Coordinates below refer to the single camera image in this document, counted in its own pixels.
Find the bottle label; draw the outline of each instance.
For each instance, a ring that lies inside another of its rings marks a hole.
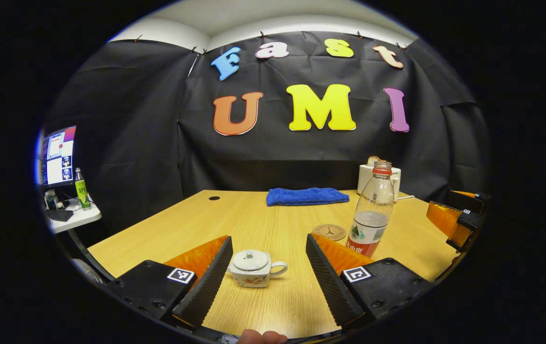
[[[387,224],[383,226],[366,226],[354,218],[346,246],[367,257],[371,257],[386,228]]]
[[[90,206],[90,201],[88,200],[88,193],[86,191],[86,182],[85,180],[80,180],[75,182],[75,189],[78,192],[78,198],[80,199],[80,204],[82,208],[87,208]]]

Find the white desk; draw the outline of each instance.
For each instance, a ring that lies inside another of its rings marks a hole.
[[[96,207],[96,204],[92,203],[92,200],[90,201],[91,209],[89,211],[85,211],[84,209],[80,208],[74,211],[74,215],[70,217],[67,222],[50,220],[50,223],[52,225],[50,230],[52,230],[54,234],[58,234],[68,229],[95,222],[96,220],[101,218],[101,211],[98,209],[98,207]],[[75,204],[79,205],[80,200],[76,198],[72,198],[69,200],[70,206]]]

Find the hand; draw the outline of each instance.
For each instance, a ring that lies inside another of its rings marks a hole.
[[[285,335],[276,333],[275,331],[266,331],[263,334],[255,330],[246,329],[241,333],[236,344],[284,344],[288,340]]]

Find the desk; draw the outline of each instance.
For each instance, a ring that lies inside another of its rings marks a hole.
[[[58,234],[81,225],[89,224],[101,218],[101,211],[98,209],[96,204],[92,203],[92,199],[90,199],[90,201],[91,209],[89,211],[85,211],[84,209],[80,208],[74,211],[74,215],[72,215],[67,222],[50,220],[52,223],[52,228],[50,228],[52,232],[54,232],[54,234]],[[76,203],[80,204],[80,200],[77,198],[71,198],[69,200],[70,205],[75,205]]]
[[[358,201],[355,190],[342,191],[349,202],[326,205],[267,207],[267,192],[204,190],[89,248],[118,277],[145,259],[164,263],[222,235],[233,237],[233,250],[270,252],[288,271],[265,289],[238,286],[226,274],[203,326],[240,335],[245,328],[272,330],[288,338],[339,329],[334,324],[309,259],[306,236],[317,225],[336,224],[345,230]],[[209,200],[219,196],[219,200]],[[447,237],[427,218],[428,203],[398,200],[373,260],[393,257],[432,281],[457,256]],[[338,241],[344,245],[347,236]]]

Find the bread slice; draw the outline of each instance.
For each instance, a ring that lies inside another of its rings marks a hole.
[[[366,165],[374,167],[377,161],[380,161],[379,157],[373,155],[368,157],[368,163],[366,163]]]

